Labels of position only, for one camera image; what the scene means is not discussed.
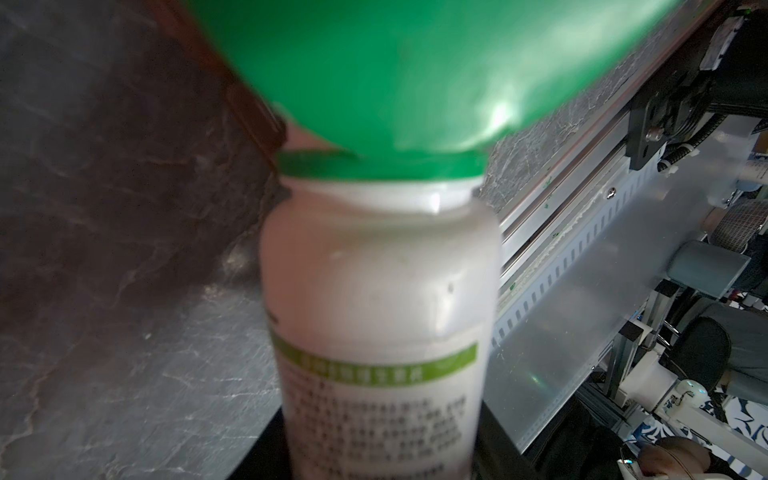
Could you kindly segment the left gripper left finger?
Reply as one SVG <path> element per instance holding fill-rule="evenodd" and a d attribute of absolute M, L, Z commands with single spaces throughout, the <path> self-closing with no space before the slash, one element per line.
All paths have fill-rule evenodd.
<path fill-rule="evenodd" d="M 278 409 L 228 480 L 288 480 L 288 444 Z"/>

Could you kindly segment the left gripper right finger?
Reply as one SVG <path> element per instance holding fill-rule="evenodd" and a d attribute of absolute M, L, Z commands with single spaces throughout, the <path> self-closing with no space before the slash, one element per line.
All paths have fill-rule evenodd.
<path fill-rule="evenodd" d="M 476 437 L 476 478 L 535 480 L 539 475 L 519 452 L 485 402 Z"/>

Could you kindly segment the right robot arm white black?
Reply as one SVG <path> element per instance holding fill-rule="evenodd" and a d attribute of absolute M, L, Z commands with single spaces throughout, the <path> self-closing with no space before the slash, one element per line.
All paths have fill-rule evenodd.
<path fill-rule="evenodd" d="M 767 8 L 721 1 L 687 41 L 684 97 L 706 111 L 767 117 Z"/>

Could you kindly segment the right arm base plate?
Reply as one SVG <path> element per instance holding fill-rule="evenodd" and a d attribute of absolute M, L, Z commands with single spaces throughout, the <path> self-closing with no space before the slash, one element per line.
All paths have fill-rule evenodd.
<path fill-rule="evenodd" d="M 682 141 L 694 132 L 712 97 L 710 71 L 657 72 L 629 105 L 626 156 L 630 168 L 641 170 L 670 141 Z"/>

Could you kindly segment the white bottle green cap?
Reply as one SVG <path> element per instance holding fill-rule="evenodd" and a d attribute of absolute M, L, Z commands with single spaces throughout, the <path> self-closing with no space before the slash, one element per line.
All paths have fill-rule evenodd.
<path fill-rule="evenodd" d="M 297 479 L 467 479 L 501 231 L 491 145 L 671 1 L 189 1 L 238 76 L 330 144 L 283 152 L 259 255 Z"/>

